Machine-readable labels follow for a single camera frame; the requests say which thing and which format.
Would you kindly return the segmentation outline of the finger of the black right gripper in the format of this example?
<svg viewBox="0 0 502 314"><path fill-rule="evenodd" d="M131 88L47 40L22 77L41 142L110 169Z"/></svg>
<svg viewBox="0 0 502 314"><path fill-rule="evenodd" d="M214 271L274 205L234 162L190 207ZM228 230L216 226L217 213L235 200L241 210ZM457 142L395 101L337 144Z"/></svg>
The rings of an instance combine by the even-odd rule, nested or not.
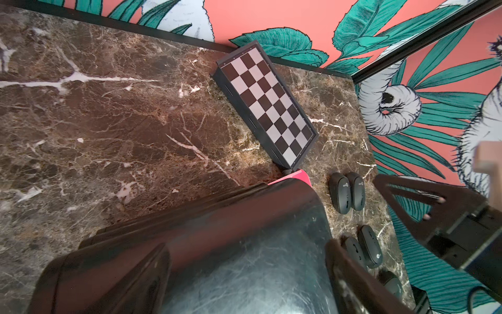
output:
<svg viewBox="0 0 502 314"><path fill-rule="evenodd" d="M468 217L476 217L486 198L471 189L417 178L379 174L373 184L412 236L426 244L449 236Z"/></svg>

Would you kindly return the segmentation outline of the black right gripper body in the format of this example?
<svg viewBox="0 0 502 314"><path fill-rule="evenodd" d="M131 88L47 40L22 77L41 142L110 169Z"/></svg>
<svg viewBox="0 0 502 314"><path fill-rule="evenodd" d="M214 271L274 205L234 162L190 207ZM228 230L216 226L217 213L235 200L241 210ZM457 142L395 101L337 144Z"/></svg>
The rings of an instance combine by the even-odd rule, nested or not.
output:
<svg viewBox="0 0 502 314"><path fill-rule="evenodd" d="M427 222L437 226L426 248L457 270L479 281L501 302L501 212L489 205L476 213L435 205Z"/></svg>

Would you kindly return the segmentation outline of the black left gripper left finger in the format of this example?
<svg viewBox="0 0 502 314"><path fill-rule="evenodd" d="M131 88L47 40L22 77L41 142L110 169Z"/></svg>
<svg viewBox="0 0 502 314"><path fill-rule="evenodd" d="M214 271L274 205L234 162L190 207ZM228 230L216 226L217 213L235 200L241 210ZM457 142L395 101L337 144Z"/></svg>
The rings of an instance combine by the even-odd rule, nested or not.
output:
<svg viewBox="0 0 502 314"><path fill-rule="evenodd" d="M85 313L159 313L171 273L171 256L157 245Z"/></svg>

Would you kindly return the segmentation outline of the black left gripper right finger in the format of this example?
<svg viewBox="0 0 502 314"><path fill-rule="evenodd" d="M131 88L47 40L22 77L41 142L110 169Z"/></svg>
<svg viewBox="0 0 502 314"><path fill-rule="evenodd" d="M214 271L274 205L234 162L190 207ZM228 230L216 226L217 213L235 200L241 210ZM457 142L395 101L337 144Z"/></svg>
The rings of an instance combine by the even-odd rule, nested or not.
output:
<svg viewBox="0 0 502 314"><path fill-rule="evenodd" d="M377 279L365 271L355 260L350 258L336 239L325 245L326 267L330 281L336 285L346 283L362 306L370 313L412 313L405 304L398 300Z"/></svg>

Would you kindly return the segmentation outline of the black computer mouse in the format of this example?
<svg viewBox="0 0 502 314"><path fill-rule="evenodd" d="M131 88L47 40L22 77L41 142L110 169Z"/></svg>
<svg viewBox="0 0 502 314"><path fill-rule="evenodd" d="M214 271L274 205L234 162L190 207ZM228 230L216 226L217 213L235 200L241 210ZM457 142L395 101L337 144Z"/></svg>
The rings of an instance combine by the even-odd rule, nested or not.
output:
<svg viewBox="0 0 502 314"><path fill-rule="evenodd" d="M367 270L367 264L362 247L356 238L352 236L345 237L342 242L342 247L346 250L349 257L353 259L353 261L357 262L357 264L359 264L364 270Z"/></svg>
<svg viewBox="0 0 502 314"><path fill-rule="evenodd" d="M355 211L362 211L366 202L365 182L362 176L356 172L349 172L346 177L350 183L352 208Z"/></svg>
<svg viewBox="0 0 502 314"><path fill-rule="evenodd" d="M370 225L363 225L358 229L358 242L362 248L366 266L371 269L383 264L383 251L377 235Z"/></svg>
<svg viewBox="0 0 502 314"><path fill-rule="evenodd" d="M336 172L329 178L329 193L333 207L342 215L346 215L351 208L350 183L346 176Z"/></svg>

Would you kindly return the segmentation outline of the black drawer cabinet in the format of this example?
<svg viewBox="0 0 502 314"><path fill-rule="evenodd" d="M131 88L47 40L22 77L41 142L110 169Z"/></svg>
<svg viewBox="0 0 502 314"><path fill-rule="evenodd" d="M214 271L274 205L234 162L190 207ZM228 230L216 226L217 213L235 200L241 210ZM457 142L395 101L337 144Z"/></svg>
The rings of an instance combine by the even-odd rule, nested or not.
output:
<svg viewBox="0 0 502 314"><path fill-rule="evenodd" d="M157 245L159 313L338 313L325 209L299 179L237 188L100 229L41 274L29 313L85 313Z"/></svg>

